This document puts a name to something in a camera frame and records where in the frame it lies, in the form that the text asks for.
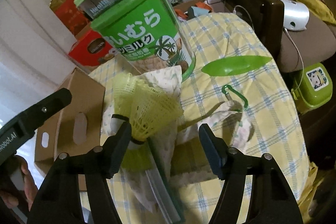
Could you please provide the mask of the person's left hand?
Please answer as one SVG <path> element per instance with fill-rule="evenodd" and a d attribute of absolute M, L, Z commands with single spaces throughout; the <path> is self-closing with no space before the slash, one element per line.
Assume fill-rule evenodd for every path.
<path fill-rule="evenodd" d="M 17 162 L 19 163 L 19 169 L 21 170 L 23 178 L 23 195 L 28 204 L 29 210 L 31 210 L 33 201 L 38 192 L 38 188 L 34 182 L 26 160 L 18 155 L 15 156 L 15 159 L 17 159 Z M 1 178 L 1 199 L 9 209 L 19 205 L 19 200 L 12 193 L 9 193 L 5 190 L 3 178 Z"/>

